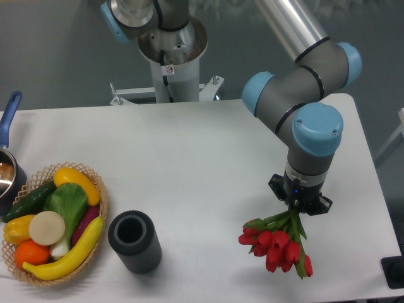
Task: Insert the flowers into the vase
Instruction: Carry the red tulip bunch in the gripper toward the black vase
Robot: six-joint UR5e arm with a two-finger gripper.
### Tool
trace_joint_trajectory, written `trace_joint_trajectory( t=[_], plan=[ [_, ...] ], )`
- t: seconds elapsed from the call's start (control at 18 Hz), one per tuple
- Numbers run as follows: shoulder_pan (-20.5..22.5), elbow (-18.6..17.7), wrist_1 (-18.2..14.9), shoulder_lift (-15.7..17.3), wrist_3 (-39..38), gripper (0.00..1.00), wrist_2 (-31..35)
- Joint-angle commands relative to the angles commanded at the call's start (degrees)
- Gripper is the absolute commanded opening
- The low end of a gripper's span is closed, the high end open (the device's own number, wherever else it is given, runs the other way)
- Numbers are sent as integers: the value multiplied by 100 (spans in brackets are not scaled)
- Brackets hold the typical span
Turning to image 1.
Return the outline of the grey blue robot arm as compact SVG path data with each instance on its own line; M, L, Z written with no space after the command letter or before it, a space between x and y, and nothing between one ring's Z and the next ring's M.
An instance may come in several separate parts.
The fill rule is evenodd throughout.
M343 119L323 98L357 79L358 50L334 43L302 1L258 1L270 27L294 60L281 78L260 72L242 91L242 101L288 147L283 175L269 182L292 210L325 214L332 202L321 189L342 140ZM158 103L197 102L199 59L207 47L204 26L188 1L106 1L102 15L120 42L138 41L149 61Z

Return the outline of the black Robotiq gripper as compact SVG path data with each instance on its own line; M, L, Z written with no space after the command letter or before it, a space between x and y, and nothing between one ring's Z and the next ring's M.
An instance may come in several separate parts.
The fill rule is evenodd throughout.
M288 210L298 210L310 216L327 214L333 204L332 200L320 196L323 183L316 186L303 186L294 182L285 172L283 176L274 174L269 187L280 201L285 201Z

